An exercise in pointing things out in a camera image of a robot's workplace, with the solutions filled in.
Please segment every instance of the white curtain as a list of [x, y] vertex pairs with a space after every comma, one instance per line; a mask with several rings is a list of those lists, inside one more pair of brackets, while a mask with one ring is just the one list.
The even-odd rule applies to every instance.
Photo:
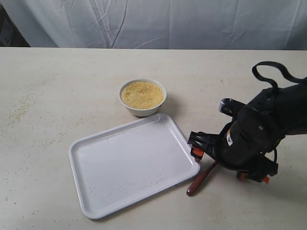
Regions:
[[307, 49], [307, 0], [0, 0], [30, 46]]

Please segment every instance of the white tray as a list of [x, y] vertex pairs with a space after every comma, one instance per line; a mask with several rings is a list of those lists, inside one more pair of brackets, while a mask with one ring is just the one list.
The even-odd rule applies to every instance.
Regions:
[[91, 219], [176, 185], [200, 169], [165, 114], [80, 139], [70, 147], [69, 157], [81, 209]]

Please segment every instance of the yellow crumbs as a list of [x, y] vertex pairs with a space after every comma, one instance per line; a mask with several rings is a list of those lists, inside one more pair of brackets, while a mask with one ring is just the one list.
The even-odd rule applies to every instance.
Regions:
[[133, 82], [121, 93], [123, 102], [135, 109], [150, 109], [163, 100], [163, 93], [156, 85], [148, 82]]

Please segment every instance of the bowl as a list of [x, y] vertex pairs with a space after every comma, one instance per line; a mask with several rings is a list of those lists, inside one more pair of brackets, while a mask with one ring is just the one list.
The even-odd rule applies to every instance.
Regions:
[[[137, 81], [140, 81], [140, 82], [149, 82], [149, 83], [152, 83], [154, 85], [156, 85], [157, 87], [159, 87], [159, 89], [162, 91], [163, 93], [163, 100], [161, 101], [160, 104], [158, 104], [157, 106], [153, 107], [153, 108], [150, 108], [150, 109], [135, 109], [135, 108], [132, 108], [128, 105], [126, 105], [122, 98], [121, 98], [121, 93], [123, 92], [124, 88], [126, 88], [128, 85], [130, 85], [131, 83], [133, 82], [137, 82]], [[122, 102], [122, 104], [128, 109], [128, 111], [130, 113], [132, 113], [133, 115], [135, 116], [150, 116], [154, 113], [156, 113], [160, 106], [164, 103], [165, 99], [166, 99], [166, 89], [164, 88], [164, 86], [157, 82], [156, 80], [152, 80], [152, 79], [133, 79], [133, 80], [130, 80], [128, 82], [126, 82], [119, 90], [119, 99], [120, 101]]]

